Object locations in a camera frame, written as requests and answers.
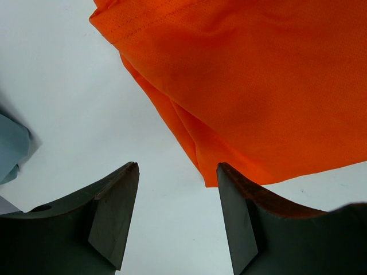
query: stitched seam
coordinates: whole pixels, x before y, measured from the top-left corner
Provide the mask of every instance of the stitched seam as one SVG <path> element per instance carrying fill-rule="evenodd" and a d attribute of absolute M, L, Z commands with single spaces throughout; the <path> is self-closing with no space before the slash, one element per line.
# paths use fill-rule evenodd
<path fill-rule="evenodd" d="M 174 11 L 172 11 L 172 12 L 170 12 L 170 13 L 166 14 L 165 16 L 161 17 L 160 19 L 155 20 L 155 21 L 153 21 L 153 22 L 150 22 L 149 24 L 147 24 L 147 25 L 144 25 L 144 26 L 140 27 L 140 28 L 139 28 L 139 29 L 137 29 L 136 31 L 134 31 L 134 32 L 132 32 L 132 33 L 130 33 L 130 34 L 128 34 L 128 35 L 126 35 L 126 36 L 124 36 L 124 37 L 120 38 L 119 40 L 117 40 L 117 41 L 116 41 L 116 42 L 114 42 L 113 44 L 118 43 L 118 42 L 119 42 L 119 41 L 121 41 L 121 40 L 124 40 L 124 39 L 130 38 L 130 37 L 134 36 L 135 34 L 139 33 L 140 31 L 142 31 L 142 30 L 146 29 L 147 27 L 149 27 L 149 26 L 151 26 L 151 25 L 153 25 L 153 24 L 155 24 L 155 23 L 162 22 L 164 19 L 166 19 L 166 18 L 168 18 L 168 17 L 170 17 L 170 16 L 172 16 L 172 15 L 174 15 L 174 14 L 176 14 L 176 13 L 179 13 L 180 11 L 186 10 L 186 9 L 188 9 L 188 8 L 191 8 L 191 7 L 193 7 L 193 6 L 196 6 L 196 5 L 200 4 L 200 3 L 204 3 L 204 2 L 206 2 L 206 1 L 208 1 L 208 0 L 199 0 L 198 2 L 192 3 L 192 4 L 190 4 L 189 6 L 183 7 L 183 8 L 178 9 L 178 10 L 174 10 Z"/>
<path fill-rule="evenodd" d="M 168 0 L 168 1 L 166 1 L 166 2 L 164 2 L 164 3 L 162 3 L 162 4 L 158 5 L 158 6 L 156 6 L 156 7 L 152 8 L 152 9 L 150 9 L 150 10 L 146 10 L 146 11 L 145 11 L 144 13 L 142 13 L 142 14 L 138 14 L 138 15 L 136 15 L 136 16 L 134 16 L 134 17 L 130 18 L 128 21 L 126 21 L 126 22 L 122 23 L 122 25 L 119 25 L 118 27 L 114 28 L 113 30 L 111 30 L 111 31 L 110 31 L 110 32 L 108 32 L 107 34 L 111 34 L 111 33 L 113 33 L 114 31 L 116 31 L 116 30 L 118 30 L 119 28 L 121 28 L 121 27 L 125 26 L 126 24 L 130 23 L 131 21 L 133 21 L 133 20 L 135 20 L 135 19 L 137 19 L 137 18 L 139 18 L 139 17 L 141 17 L 141 16 L 143 16 L 143 15 L 146 15 L 147 13 L 150 13 L 151 11 L 154 11 L 154 10 L 156 10 L 156 9 L 159 9 L 160 7 L 164 6 L 165 4 L 167 4 L 167 3 L 169 3 L 169 2 L 171 2 L 171 0 Z"/>

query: folded blue cloth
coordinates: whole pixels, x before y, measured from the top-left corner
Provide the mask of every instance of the folded blue cloth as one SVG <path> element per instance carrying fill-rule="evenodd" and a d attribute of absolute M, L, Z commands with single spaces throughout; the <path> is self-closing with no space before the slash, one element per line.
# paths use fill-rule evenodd
<path fill-rule="evenodd" d="M 17 177 L 18 162 L 28 154 L 29 131 L 0 115 L 0 184 Z"/>

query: folded fabric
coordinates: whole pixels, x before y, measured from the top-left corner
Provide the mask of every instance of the folded fabric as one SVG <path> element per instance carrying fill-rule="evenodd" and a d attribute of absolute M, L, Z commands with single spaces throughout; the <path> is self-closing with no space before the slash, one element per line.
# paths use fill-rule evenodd
<path fill-rule="evenodd" d="M 17 177 L 17 163 L 28 154 L 28 150 L 27 128 L 0 115 L 0 184 Z"/>
<path fill-rule="evenodd" d="M 207 186 L 218 162 L 269 184 L 367 160 L 367 1 L 95 2 Z"/>

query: white surface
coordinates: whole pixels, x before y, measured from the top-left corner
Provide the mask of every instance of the white surface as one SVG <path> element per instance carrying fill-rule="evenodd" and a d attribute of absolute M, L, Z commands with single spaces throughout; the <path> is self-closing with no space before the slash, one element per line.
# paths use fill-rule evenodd
<path fill-rule="evenodd" d="M 206 189 L 118 52 L 88 22 L 92 0 L 0 0 L 0 105 L 34 135 L 0 195 L 23 211 L 128 161 L 140 184 L 122 274 L 230 275 L 216 188 Z M 367 200 L 366 163 L 268 188 L 331 210 Z"/>

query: black plastic part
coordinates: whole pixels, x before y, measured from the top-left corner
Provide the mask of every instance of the black plastic part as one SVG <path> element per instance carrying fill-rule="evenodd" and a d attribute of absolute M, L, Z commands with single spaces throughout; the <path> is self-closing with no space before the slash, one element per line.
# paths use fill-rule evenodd
<path fill-rule="evenodd" d="M 326 213 L 288 201 L 228 164 L 217 173 L 235 275 L 367 274 L 366 203 Z"/>
<path fill-rule="evenodd" d="M 31 212 L 0 216 L 1 275 L 113 275 L 120 269 L 139 168 L 104 179 Z"/>

